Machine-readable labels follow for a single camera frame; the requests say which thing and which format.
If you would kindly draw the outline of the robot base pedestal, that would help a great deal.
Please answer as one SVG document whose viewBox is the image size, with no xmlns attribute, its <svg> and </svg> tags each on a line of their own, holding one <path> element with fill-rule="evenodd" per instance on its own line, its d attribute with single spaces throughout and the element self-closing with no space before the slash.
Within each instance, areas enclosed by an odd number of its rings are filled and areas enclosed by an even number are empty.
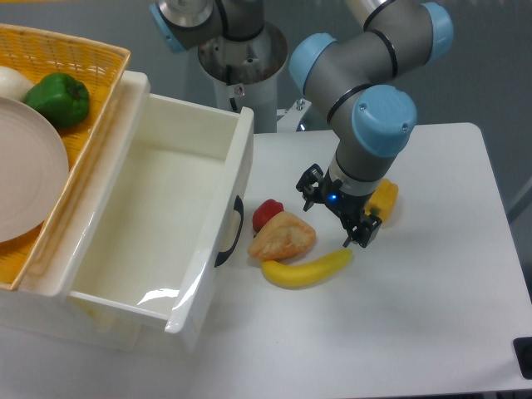
<svg viewBox="0 0 532 399">
<path fill-rule="evenodd" d="M 239 113 L 248 107 L 256 133 L 277 130 L 278 75 L 288 60 L 287 41 L 278 28 L 267 22 L 245 42 L 216 37 L 199 46 L 198 58 L 219 109 Z"/>
</svg>

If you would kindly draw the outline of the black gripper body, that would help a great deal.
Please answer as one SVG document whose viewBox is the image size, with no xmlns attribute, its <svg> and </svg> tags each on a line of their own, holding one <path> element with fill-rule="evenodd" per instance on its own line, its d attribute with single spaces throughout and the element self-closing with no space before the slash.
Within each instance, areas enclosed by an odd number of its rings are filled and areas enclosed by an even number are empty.
<svg viewBox="0 0 532 399">
<path fill-rule="evenodd" d="M 371 191 L 365 183 L 354 180 L 340 170 L 329 169 L 325 174 L 318 167 L 316 194 L 318 203 L 324 204 L 341 221 L 344 229 L 357 228 Z"/>
</svg>

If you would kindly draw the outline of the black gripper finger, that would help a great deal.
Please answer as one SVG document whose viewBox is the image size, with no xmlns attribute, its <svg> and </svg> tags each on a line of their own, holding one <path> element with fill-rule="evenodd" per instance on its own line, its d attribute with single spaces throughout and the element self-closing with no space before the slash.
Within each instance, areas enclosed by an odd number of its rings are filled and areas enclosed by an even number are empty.
<svg viewBox="0 0 532 399">
<path fill-rule="evenodd" d="M 358 216 L 343 216 L 342 226 L 347 232 L 347 238 L 342 244 L 344 248 L 351 243 L 366 248 L 377 236 L 382 220 L 374 214 L 361 212 Z"/>
<path fill-rule="evenodd" d="M 296 184 L 296 190 L 302 194 L 304 199 L 304 211 L 310 210 L 314 204 L 323 203 L 323 195 L 321 191 L 323 181 L 323 171 L 317 164 L 311 165 L 301 175 Z"/>
</svg>

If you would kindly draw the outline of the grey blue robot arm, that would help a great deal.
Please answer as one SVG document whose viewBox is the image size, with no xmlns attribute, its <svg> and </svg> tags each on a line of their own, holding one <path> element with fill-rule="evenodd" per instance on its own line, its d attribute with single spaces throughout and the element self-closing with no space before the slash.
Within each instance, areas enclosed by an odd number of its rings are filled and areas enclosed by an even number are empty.
<svg viewBox="0 0 532 399">
<path fill-rule="evenodd" d="M 451 48 L 454 27 L 441 5 L 351 1 L 362 32 L 347 42 L 316 33 L 289 50 L 260 1 L 155 1 L 150 13 L 173 52 L 197 51 L 226 111 L 254 111 L 260 130 L 277 123 L 277 76 L 287 69 L 339 139 L 327 170 L 297 183 L 305 205 L 325 205 L 348 243 L 366 247 L 382 221 L 364 208 L 417 123 L 416 106 L 392 81 Z"/>
</svg>

